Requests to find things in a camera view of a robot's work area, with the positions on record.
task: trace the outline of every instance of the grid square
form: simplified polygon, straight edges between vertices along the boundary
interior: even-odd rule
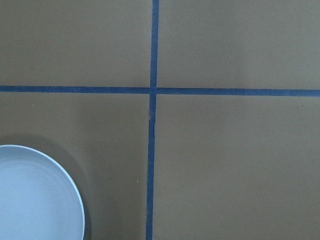
[[[149,86],[149,1],[1,1],[0,21],[0,85]]]
[[[153,239],[315,239],[317,98],[159,95]]]
[[[147,95],[0,93],[0,145],[42,151],[71,175],[85,240],[141,240],[146,231]]]
[[[158,87],[320,88],[320,3],[162,0]]]

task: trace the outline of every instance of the white plate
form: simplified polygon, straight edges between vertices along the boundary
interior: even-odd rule
[[[85,213],[66,170],[44,153],[0,145],[0,240],[82,240]]]

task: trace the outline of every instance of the white bowl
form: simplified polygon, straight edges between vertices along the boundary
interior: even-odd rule
[[[0,240],[83,240],[79,191],[51,157],[0,145]]]

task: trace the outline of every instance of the brown surface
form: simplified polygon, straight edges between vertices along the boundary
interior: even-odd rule
[[[86,240],[141,240],[146,226],[147,95],[0,93],[0,145],[59,162],[86,210]]]

